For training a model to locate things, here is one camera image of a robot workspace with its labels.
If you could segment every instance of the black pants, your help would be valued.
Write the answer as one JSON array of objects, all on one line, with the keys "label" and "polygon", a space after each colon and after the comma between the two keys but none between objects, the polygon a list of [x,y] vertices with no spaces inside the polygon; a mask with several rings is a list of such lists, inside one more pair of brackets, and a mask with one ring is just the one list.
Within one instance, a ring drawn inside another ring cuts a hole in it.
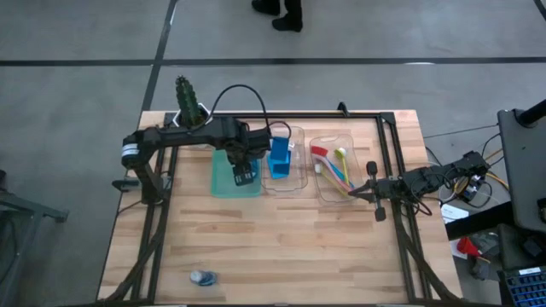
[{"label": "black pants", "polygon": [[[281,10],[281,0],[264,0],[264,3],[267,3],[271,9]],[[284,6],[287,8],[288,12],[284,18],[286,18],[288,22],[294,23],[297,26],[301,25],[301,0],[284,0]]]}]

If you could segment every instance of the plastic bin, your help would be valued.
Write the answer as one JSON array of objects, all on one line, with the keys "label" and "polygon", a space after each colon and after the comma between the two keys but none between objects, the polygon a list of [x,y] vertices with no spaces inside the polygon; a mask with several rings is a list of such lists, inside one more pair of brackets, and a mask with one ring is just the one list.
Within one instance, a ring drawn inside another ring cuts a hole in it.
[{"label": "plastic bin", "polygon": [[[288,137],[288,129],[282,125],[272,125],[272,136]],[[307,172],[305,164],[305,133],[297,126],[290,126],[292,136],[288,145],[291,153],[290,173],[288,177],[273,179],[271,178],[270,168],[265,155],[262,161],[262,186],[268,194],[273,195],[292,195],[301,192],[302,188],[307,186]]]},{"label": "plastic bin", "polygon": [[[350,135],[343,134],[337,136],[317,137],[311,140],[309,148],[310,151],[311,147],[313,146],[327,149],[328,153],[326,157],[328,158],[328,161],[334,164],[341,172],[343,172],[343,163],[335,156],[334,150],[337,148],[344,148],[347,152],[346,166],[347,172],[349,173],[349,181],[350,183],[352,183],[352,188],[358,188],[363,185],[360,167],[358,166],[357,156],[355,155],[353,141]],[[319,160],[313,158],[312,155],[311,163],[313,165],[316,163],[320,163],[322,165],[322,169],[326,172],[326,174],[331,179],[334,179],[334,175],[328,170],[323,162],[320,162]],[[313,173],[315,174],[315,182],[317,184],[319,200],[321,201],[321,203],[325,205],[350,205],[355,200],[354,197],[351,197],[347,194],[342,194],[327,178],[324,177],[324,175],[317,174],[314,171]]]}]

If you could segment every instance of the red object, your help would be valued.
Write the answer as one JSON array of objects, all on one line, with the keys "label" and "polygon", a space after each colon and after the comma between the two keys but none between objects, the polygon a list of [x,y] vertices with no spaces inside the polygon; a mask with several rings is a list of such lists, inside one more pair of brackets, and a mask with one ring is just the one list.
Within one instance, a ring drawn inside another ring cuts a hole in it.
[{"label": "red object", "polygon": [[459,240],[459,243],[457,243],[457,250],[471,256],[481,256],[478,247],[472,244],[472,241],[468,237],[464,237]]},{"label": "red object", "polygon": [[311,153],[320,155],[324,158],[326,158],[326,155],[328,154],[328,150],[326,148],[322,148],[320,146],[311,146]]}]

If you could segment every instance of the small bottle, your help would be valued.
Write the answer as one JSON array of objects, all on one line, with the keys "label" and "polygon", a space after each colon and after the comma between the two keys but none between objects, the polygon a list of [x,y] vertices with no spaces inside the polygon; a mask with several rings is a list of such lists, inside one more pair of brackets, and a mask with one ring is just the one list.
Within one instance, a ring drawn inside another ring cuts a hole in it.
[{"label": "small bottle", "polygon": [[191,272],[189,279],[194,284],[205,287],[214,285],[218,277],[216,273],[211,271],[195,270]]}]

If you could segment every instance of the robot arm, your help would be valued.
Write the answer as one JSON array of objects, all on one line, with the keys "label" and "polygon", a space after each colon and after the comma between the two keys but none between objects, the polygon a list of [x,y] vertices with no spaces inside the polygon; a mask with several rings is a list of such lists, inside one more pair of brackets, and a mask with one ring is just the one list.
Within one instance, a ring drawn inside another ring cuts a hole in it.
[{"label": "robot arm", "polygon": [[185,127],[150,127],[135,131],[123,140],[121,164],[133,170],[142,184],[142,202],[153,204],[162,200],[163,180],[155,174],[149,160],[160,148],[209,144],[224,149],[228,161],[234,166],[235,184],[238,186],[253,182],[250,162],[261,159],[270,150],[270,130],[264,127],[249,130],[248,124],[234,118],[213,119],[196,130]]},{"label": "robot arm", "polygon": [[397,178],[375,179],[377,165],[369,162],[366,165],[369,179],[362,187],[349,192],[350,196],[376,203],[375,218],[385,219],[385,208],[380,205],[381,199],[403,200],[416,203],[425,194],[438,191],[446,182],[459,177],[484,176],[490,166],[484,158],[474,151],[465,153],[462,159],[443,166],[421,167],[406,171]]}]

